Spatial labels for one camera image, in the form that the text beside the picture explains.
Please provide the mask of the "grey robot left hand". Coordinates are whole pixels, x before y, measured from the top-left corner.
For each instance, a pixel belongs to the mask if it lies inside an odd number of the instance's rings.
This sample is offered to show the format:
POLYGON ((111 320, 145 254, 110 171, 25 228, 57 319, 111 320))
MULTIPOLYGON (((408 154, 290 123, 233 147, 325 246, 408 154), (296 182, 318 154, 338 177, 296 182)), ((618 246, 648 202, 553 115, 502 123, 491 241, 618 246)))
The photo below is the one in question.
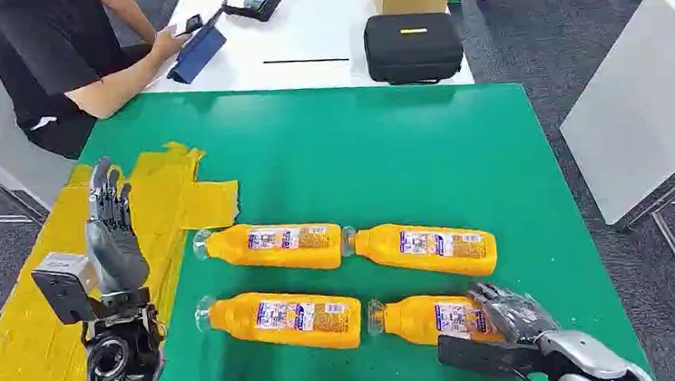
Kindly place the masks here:
POLYGON ((92 168, 89 219, 85 223, 86 252, 98 277, 101 294, 116 294, 144 286, 149 265, 132 227, 132 185, 118 185, 119 170, 102 158, 92 168))

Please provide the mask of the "person's right hand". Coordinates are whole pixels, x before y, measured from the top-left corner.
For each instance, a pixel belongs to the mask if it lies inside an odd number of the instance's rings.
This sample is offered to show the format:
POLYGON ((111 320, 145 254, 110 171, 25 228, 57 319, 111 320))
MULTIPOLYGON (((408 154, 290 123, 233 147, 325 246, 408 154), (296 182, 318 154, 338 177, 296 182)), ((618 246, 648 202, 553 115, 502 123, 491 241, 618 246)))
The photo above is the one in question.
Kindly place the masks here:
POLYGON ((190 38, 191 34, 181 32, 177 25, 167 26, 156 34, 151 54, 159 63, 163 63, 178 53, 190 38))

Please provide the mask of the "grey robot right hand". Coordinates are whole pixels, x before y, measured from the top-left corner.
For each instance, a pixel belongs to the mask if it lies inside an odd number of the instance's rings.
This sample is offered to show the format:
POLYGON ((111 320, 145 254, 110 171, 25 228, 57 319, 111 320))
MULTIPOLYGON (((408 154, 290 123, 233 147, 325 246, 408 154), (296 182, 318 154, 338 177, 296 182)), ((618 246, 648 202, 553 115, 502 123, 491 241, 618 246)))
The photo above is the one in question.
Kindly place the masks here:
POLYGON ((483 308, 509 343, 533 344, 546 331, 560 329, 552 315, 529 294, 493 283, 470 281, 467 296, 483 308))

